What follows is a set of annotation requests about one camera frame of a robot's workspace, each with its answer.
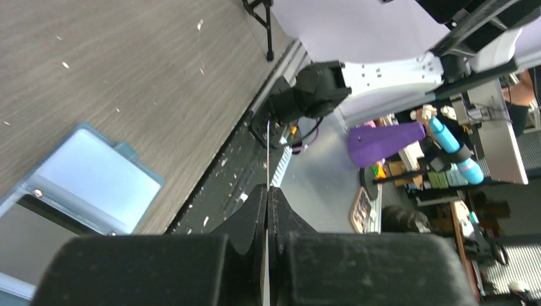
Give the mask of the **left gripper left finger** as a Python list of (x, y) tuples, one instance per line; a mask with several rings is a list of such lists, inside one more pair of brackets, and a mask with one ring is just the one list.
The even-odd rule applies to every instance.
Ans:
[(220, 305), (262, 305), (267, 242), (267, 186), (259, 184), (243, 206), (212, 232), (227, 237)]

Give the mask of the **blue card holder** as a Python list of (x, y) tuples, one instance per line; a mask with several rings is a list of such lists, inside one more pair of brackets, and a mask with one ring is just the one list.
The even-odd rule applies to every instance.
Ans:
[(1, 197), (1, 304), (29, 305), (72, 238), (132, 234), (164, 183), (128, 143), (77, 125)]

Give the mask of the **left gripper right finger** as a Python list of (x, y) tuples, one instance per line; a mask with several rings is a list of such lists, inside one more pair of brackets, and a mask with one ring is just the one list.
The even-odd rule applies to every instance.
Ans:
[(287, 299), (292, 286), (287, 247), (290, 234), (306, 234), (315, 231), (293, 210), (280, 188), (269, 189), (267, 193), (267, 251), (271, 305), (288, 305)]

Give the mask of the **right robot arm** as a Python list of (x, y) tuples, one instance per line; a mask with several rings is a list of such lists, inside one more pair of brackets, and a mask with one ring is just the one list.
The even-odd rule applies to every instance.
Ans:
[(338, 109), (347, 126), (445, 99), (524, 65), (539, 1), (277, 1), (310, 63), (288, 98), (301, 115)]

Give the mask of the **black credit card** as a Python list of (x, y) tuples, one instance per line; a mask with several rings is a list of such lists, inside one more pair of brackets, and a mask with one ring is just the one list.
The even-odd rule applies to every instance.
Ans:
[(266, 188), (267, 188), (267, 192), (269, 191), (270, 189), (270, 186), (271, 186), (271, 180), (270, 180), (270, 168), (271, 168), (271, 165), (270, 165), (270, 140), (271, 140), (271, 136), (270, 136), (270, 124), (271, 124), (271, 121), (268, 120), (267, 123), (266, 123)]

